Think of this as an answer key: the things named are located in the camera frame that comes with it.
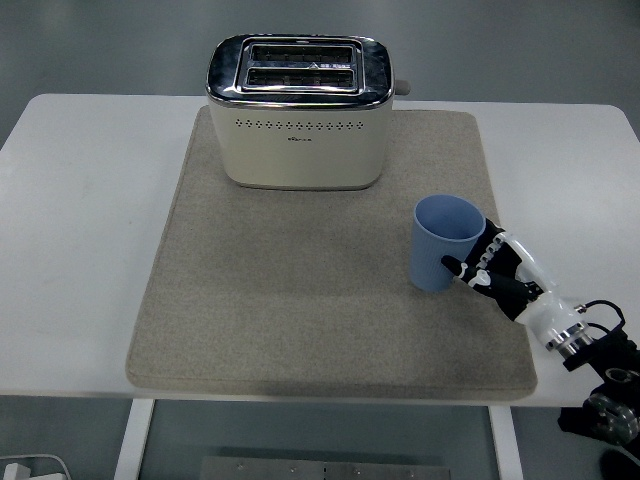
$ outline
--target metal plate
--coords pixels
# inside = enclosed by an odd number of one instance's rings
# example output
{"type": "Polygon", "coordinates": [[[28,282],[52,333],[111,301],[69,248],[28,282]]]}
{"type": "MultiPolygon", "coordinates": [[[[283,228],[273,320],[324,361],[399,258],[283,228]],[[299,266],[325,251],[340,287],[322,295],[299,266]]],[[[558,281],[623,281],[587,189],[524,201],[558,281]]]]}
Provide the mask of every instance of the metal plate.
{"type": "Polygon", "coordinates": [[[200,480],[450,480],[445,467],[205,457],[200,480]]]}

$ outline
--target beige mat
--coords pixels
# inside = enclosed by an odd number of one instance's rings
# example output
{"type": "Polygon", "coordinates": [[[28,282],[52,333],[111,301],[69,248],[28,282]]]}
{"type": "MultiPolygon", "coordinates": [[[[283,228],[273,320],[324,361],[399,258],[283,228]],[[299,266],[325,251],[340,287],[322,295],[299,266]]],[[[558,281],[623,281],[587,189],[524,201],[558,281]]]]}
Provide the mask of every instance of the beige mat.
{"type": "Polygon", "coordinates": [[[536,385],[524,327],[408,278],[412,209],[454,193],[497,220],[475,119],[396,111],[366,190],[239,187],[196,119],[140,309],[139,387],[238,395],[511,400],[536,385]]]}

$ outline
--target toaster slot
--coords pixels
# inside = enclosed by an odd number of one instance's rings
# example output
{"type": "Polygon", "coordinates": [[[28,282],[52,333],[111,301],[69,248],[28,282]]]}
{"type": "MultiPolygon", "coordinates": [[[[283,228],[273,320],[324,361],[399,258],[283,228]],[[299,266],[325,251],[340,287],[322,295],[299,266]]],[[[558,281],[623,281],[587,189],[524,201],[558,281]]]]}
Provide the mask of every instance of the toaster slot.
{"type": "Polygon", "coordinates": [[[353,48],[334,45],[254,45],[251,60],[344,64],[353,61],[353,48]]]}
{"type": "Polygon", "coordinates": [[[246,88],[266,90],[354,90],[351,70],[250,68],[246,88]]]}

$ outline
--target blue cup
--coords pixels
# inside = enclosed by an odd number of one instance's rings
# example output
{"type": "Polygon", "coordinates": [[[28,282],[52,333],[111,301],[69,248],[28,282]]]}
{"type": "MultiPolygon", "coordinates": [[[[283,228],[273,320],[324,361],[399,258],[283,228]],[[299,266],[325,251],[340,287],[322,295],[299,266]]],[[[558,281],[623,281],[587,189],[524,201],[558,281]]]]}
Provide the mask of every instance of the blue cup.
{"type": "Polygon", "coordinates": [[[426,292],[446,290],[453,274],[440,262],[444,255],[463,261],[485,228],[474,204],[454,195],[430,195],[413,210],[409,276],[426,292]]]}

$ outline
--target cream toaster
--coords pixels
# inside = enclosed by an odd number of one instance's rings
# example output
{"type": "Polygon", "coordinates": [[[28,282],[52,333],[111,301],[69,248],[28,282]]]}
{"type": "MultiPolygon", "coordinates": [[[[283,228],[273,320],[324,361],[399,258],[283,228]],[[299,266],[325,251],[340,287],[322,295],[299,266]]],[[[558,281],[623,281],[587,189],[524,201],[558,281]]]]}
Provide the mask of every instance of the cream toaster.
{"type": "Polygon", "coordinates": [[[228,38],[211,57],[207,97],[225,172],[240,185],[349,190],[380,176],[394,76],[370,38],[228,38]]]}

